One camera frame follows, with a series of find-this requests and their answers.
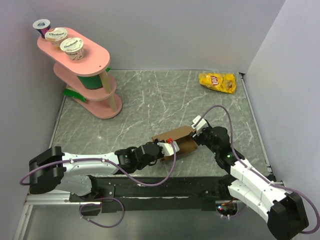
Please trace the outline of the orange Chobani yogurt cup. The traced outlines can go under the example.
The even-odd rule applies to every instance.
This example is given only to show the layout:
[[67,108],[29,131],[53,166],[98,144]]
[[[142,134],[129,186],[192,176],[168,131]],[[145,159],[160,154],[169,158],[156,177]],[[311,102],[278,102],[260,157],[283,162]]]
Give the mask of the orange Chobani yogurt cup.
[[63,27],[55,27],[47,31],[44,36],[48,42],[50,42],[55,48],[59,49],[61,43],[67,38],[68,31]]

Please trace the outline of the purple yogurt cup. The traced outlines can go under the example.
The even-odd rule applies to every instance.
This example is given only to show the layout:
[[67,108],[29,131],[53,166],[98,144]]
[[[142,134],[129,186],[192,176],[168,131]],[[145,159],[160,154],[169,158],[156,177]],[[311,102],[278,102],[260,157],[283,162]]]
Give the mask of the purple yogurt cup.
[[46,32],[51,28],[51,22],[48,19],[39,19],[32,24],[32,27],[37,30],[44,39]]

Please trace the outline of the white Chobani yogurt cup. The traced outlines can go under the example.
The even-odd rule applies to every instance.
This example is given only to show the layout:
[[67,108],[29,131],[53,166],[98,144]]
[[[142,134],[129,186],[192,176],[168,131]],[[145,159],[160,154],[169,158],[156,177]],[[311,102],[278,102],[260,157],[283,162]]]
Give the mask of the white Chobani yogurt cup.
[[81,60],[84,56],[84,41],[79,37],[69,37],[60,44],[60,49],[65,52],[72,61]]

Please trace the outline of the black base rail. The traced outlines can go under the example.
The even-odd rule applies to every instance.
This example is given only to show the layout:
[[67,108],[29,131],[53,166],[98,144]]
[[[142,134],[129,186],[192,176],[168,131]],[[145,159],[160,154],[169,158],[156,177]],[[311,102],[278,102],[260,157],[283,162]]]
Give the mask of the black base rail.
[[230,216],[244,209],[244,204],[227,193],[220,177],[171,177],[160,186],[146,187],[127,177],[98,177],[98,191],[93,195],[69,195],[72,203],[101,204],[102,213],[158,210],[217,211]]

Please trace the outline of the pink tiered shelf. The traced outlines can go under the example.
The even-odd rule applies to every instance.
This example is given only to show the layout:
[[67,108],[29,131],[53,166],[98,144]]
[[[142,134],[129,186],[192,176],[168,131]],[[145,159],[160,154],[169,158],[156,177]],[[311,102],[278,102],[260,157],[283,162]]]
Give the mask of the pink tiered shelf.
[[[111,60],[109,52],[77,31],[71,28],[67,28],[67,31],[69,37],[79,37],[84,41],[83,59],[71,60],[61,50],[54,49],[52,44],[42,37],[38,38],[37,46],[55,60],[53,66],[55,75],[85,98],[85,101],[81,101],[73,97],[74,101],[99,119],[115,117],[122,109],[122,100],[116,94],[115,78],[106,71]],[[87,89],[79,79],[79,77],[94,76],[102,78],[101,88]]]

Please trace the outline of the yellow chips bag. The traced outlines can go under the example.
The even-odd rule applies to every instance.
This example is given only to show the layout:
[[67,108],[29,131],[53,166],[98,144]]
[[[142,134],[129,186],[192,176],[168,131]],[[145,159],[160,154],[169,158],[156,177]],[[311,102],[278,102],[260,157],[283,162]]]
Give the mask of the yellow chips bag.
[[200,73],[198,79],[200,85],[221,93],[234,94],[237,88],[233,73]]

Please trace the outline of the brown cardboard box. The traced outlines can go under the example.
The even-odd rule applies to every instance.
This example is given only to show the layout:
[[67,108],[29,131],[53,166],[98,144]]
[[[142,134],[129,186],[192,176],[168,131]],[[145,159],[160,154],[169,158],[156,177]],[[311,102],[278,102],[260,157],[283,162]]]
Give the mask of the brown cardboard box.
[[177,158],[184,154],[191,153],[197,149],[197,144],[191,137],[193,128],[191,126],[181,126],[173,130],[152,136],[152,141],[166,141],[167,139],[172,139],[176,141],[179,151],[177,152]]

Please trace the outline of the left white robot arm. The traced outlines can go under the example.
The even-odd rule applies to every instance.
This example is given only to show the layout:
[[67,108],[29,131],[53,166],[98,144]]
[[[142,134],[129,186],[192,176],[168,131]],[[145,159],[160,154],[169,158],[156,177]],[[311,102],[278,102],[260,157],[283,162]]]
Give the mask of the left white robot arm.
[[132,174],[163,156],[163,148],[154,142],[101,155],[71,154],[59,146],[51,147],[29,161],[29,192],[38,195],[61,190],[94,201],[99,195],[94,175]]

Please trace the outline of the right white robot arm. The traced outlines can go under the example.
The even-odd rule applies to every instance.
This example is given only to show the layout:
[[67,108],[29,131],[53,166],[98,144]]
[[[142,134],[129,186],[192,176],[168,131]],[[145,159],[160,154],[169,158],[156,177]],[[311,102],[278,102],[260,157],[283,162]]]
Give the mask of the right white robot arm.
[[217,164],[227,172],[219,181],[223,199],[236,198],[255,211],[277,240],[290,240],[309,226],[302,198],[273,186],[250,162],[232,148],[224,127],[205,126],[193,129],[191,137],[215,155]]

